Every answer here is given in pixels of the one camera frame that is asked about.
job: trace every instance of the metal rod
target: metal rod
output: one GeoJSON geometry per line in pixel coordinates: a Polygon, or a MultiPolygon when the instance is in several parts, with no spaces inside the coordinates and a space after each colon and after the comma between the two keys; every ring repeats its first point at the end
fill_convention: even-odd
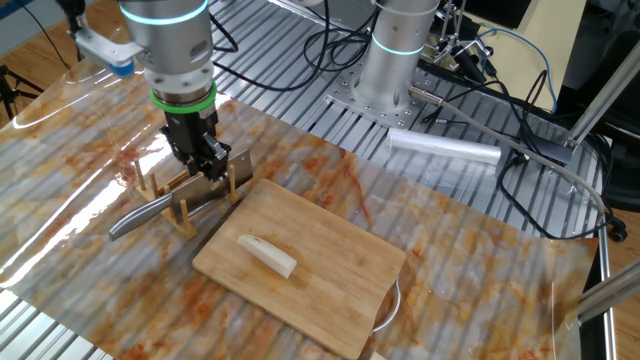
{"type": "Polygon", "coordinates": [[[449,25],[449,15],[451,14],[451,8],[453,6],[453,0],[449,0],[447,2],[447,12],[444,15],[444,24],[442,25],[442,34],[440,34],[440,39],[444,40],[444,37],[447,35],[447,26],[449,25]]]}
{"type": "Polygon", "coordinates": [[[580,324],[640,292],[640,259],[582,294],[578,305],[580,324]]]}
{"type": "MultiPolygon", "coordinates": [[[[604,281],[611,276],[607,228],[600,229],[600,231],[598,231],[598,237],[600,238],[600,280],[604,281]]],[[[603,321],[606,359],[616,360],[616,333],[613,324],[613,309],[609,309],[604,313],[603,321]]]]}
{"type": "Polygon", "coordinates": [[[467,0],[462,0],[462,5],[460,5],[460,15],[458,16],[458,22],[456,23],[456,36],[458,37],[460,36],[460,26],[462,25],[462,18],[464,16],[465,5],[467,5],[467,0]]]}
{"type": "Polygon", "coordinates": [[[575,149],[584,140],[589,131],[607,112],[611,104],[620,96],[638,71],[640,71],[640,42],[631,50],[629,56],[622,62],[596,98],[593,99],[593,102],[582,114],[580,120],[569,131],[565,146],[575,149]]]}

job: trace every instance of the food piece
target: food piece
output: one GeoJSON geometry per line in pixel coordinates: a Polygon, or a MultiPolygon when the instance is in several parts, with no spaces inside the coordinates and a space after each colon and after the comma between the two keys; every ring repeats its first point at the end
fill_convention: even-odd
{"type": "Polygon", "coordinates": [[[298,262],[287,255],[287,253],[259,237],[240,235],[238,244],[247,249],[253,256],[260,259],[260,261],[272,268],[275,272],[282,275],[285,279],[289,278],[289,275],[291,275],[291,272],[298,264],[298,262]]]}

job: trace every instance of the plastic sheet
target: plastic sheet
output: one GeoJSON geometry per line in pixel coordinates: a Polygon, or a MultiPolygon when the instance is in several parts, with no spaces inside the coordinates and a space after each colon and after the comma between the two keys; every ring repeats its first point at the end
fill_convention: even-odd
{"type": "MultiPolygon", "coordinates": [[[[542,240],[228,96],[217,106],[220,140],[250,149],[256,179],[407,252],[406,301],[362,358],[580,357],[576,308],[596,240],[542,240]]],[[[108,240],[143,203],[134,158],[158,182],[182,170],[164,121],[142,76],[85,62],[0,131],[0,286],[120,359],[335,358],[192,269],[225,201],[191,240],[162,217],[108,240]]]]}

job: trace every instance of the green light ring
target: green light ring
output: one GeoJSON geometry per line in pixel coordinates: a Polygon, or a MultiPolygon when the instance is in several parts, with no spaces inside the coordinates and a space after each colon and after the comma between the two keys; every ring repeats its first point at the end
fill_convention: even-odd
{"type": "Polygon", "coordinates": [[[160,99],[158,99],[156,94],[154,94],[153,91],[151,90],[149,90],[149,95],[151,96],[151,101],[153,101],[153,103],[156,104],[156,106],[160,108],[160,110],[166,111],[171,114],[184,115],[184,114],[192,114],[195,112],[199,112],[211,106],[211,104],[213,104],[216,101],[216,92],[217,92],[216,90],[217,90],[216,85],[213,84],[213,89],[211,91],[211,94],[209,94],[209,96],[207,96],[206,99],[200,101],[195,105],[185,106],[185,107],[167,105],[162,101],[160,101],[160,99]]]}

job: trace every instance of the bamboo cutting board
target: bamboo cutting board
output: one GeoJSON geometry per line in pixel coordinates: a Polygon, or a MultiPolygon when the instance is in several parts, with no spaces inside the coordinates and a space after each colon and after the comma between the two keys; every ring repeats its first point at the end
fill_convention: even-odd
{"type": "Polygon", "coordinates": [[[193,266],[340,356],[355,359],[405,258],[393,245],[263,179],[193,266]],[[298,265],[289,279],[238,245],[242,234],[292,256],[298,265]]]}

